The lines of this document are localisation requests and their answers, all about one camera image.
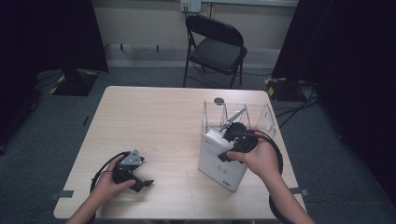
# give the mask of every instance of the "electrical box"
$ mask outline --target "electrical box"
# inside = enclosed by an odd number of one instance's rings
[[[201,1],[180,0],[180,11],[201,12]]]

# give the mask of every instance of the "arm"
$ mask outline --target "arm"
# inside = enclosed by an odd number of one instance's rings
[[[100,176],[90,196],[88,196],[85,202],[66,223],[87,223],[103,203],[106,203],[122,190],[134,185],[134,180],[128,180],[120,184],[113,182],[112,170],[120,158],[121,156],[107,166],[107,169]]]
[[[260,139],[259,144],[249,153],[229,151],[227,156],[244,162],[262,180],[277,210],[284,217],[294,223],[314,223],[283,180],[278,170],[275,150],[268,142]]]

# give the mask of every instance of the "wall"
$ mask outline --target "wall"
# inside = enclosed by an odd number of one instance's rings
[[[179,1],[95,0],[93,5],[104,44],[187,45]],[[200,14],[233,25],[248,48],[281,49],[294,9],[203,2]]]

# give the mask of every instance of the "gray carpet floor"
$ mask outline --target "gray carpet floor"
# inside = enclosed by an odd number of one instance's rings
[[[64,223],[53,216],[57,202],[50,195],[63,189],[105,88],[181,87],[183,72],[183,67],[112,67],[109,73],[99,75],[86,97],[50,95],[58,72],[40,74],[37,87],[42,95],[36,108],[8,141],[7,153],[0,157],[0,223]],[[250,75],[244,75],[242,86],[235,81],[235,89],[266,90],[267,76],[263,75],[270,74],[270,69],[249,68],[245,72]],[[191,73],[202,79],[214,78],[224,86],[230,80],[223,75],[201,76],[193,69]],[[192,79],[188,79],[187,86],[214,88]],[[311,87],[303,90],[309,93]],[[301,102],[272,104],[280,114]],[[289,115],[279,117],[278,123]],[[333,120],[320,103],[298,111],[281,132],[299,186],[309,191],[304,197],[307,211],[317,223],[396,223],[395,209],[361,159],[340,141]]]

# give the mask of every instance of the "black curtain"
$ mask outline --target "black curtain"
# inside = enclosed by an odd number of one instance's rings
[[[394,205],[395,40],[394,1],[300,0],[274,71],[318,83],[320,101],[343,140]]]
[[[0,1],[0,59],[2,136],[40,72],[108,72],[91,0]]]

